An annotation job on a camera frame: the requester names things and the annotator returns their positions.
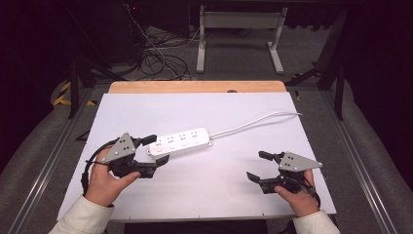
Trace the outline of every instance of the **white power strip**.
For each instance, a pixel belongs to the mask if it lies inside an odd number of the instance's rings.
[[[149,144],[148,154],[153,159],[174,156],[207,148],[212,145],[206,129],[198,128],[168,136],[160,136],[156,142]]]

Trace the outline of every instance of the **white cable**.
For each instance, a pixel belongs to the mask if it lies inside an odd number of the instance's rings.
[[[195,35],[192,37],[192,39],[189,40],[188,43],[186,43],[185,45],[182,45],[182,46],[171,46],[171,47],[158,47],[157,50],[164,50],[164,49],[172,49],[172,48],[183,48],[183,47],[186,47],[186,46],[188,46],[191,42],[197,41],[197,40],[195,40],[195,37],[197,36],[197,34],[198,34],[199,31],[200,31],[200,29],[198,28],[198,30],[195,32]],[[162,45],[164,45],[164,44],[170,44],[170,43],[176,42],[176,41],[179,41],[179,40],[174,40],[174,41],[170,41],[170,42],[165,42],[165,43],[163,43]]]
[[[236,131],[236,130],[241,129],[241,128],[244,128],[244,127],[246,127],[246,126],[248,126],[248,125],[254,124],[254,123],[256,123],[256,122],[258,122],[258,121],[260,121],[260,120],[263,120],[263,119],[265,119],[265,118],[267,118],[267,117],[270,117],[270,116],[284,116],[284,115],[303,115],[303,114],[301,114],[301,113],[296,113],[296,112],[273,112],[273,113],[264,115],[263,117],[258,118],[258,119],[254,120],[254,121],[251,121],[251,122],[249,122],[249,123],[243,124],[243,125],[241,125],[241,126],[239,126],[239,127],[237,127],[237,128],[234,128],[234,129],[230,129],[230,130],[226,130],[226,131],[218,132],[218,133],[216,133],[216,134],[209,135],[209,138],[213,138],[213,137],[216,137],[216,136],[218,136],[218,135],[223,135],[223,134],[231,133],[231,132],[233,132],[233,131]]]
[[[162,52],[152,43],[152,41],[151,41],[151,40],[146,36],[146,34],[143,32],[143,30],[142,30],[142,28],[140,27],[140,25],[134,20],[133,16],[131,15],[131,10],[130,10],[130,8],[129,8],[129,5],[128,5],[128,4],[124,4],[124,7],[127,9],[128,14],[129,14],[130,17],[131,17],[131,20],[134,22],[134,24],[137,26],[137,28],[139,28],[139,30],[140,30],[140,32],[142,33],[142,35],[146,38],[146,40],[148,40],[148,42],[152,45],[152,47],[153,47],[155,50],[157,50],[157,51],[159,52],[159,54],[161,54],[162,59],[163,59],[163,66],[165,67],[166,59],[165,59],[164,54],[162,54]]]

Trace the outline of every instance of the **hand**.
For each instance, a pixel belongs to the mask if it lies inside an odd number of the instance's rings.
[[[307,185],[312,185],[315,187],[314,176],[311,170],[304,172],[304,178],[310,182],[309,184],[305,181]],[[313,197],[313,195],[308,194],[303,190],[296,194],[289,192],[281,186],[276,186],[274,190],[289,203],[289,206],[299,217],[311,215],[319,211],[317,200]]]
[[[101,162],[111,147],[108,146],[100,151],[96,157],[97,162]],[[109,171],[107,165],[94,164],[91,172],[91,182],[85,195],[86,199],[102,207],[111,205],[124,188],[140,177],[140,173],[135,172],[117,179]]]

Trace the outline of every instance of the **white sleeve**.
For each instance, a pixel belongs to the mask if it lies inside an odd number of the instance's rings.
[[[339,234],[337,226],[331,221],[325,211],[319,211],[303,217],[297,217],[294,222],[297,234]]]
[[[50,233],[101,234],[113,210],[113,206],[102,207],[81,196]]]

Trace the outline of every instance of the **white board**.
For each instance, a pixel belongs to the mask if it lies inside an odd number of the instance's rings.
[[[104,95],[87,144],[67,189],[57,219],[83,193],[85,160],[124,132],[132,137],[164,136],[206,128],[210,134],[236,128],[276,111],[295,112],[289,93]],[[278,165],[258,151],[290,151],[316,159],[299,118],[269,117],[213,140],[213,146],[171,157],[153,178],[139,178],[115,202],[112,221],[168,221],[273,218],[293,215],[278,194],[263,194],[246,172],[261,178],[279,174]],[[153,162],[139,147],[135,159]],[[321,208],[335,214],[320,170],[313,170]]]

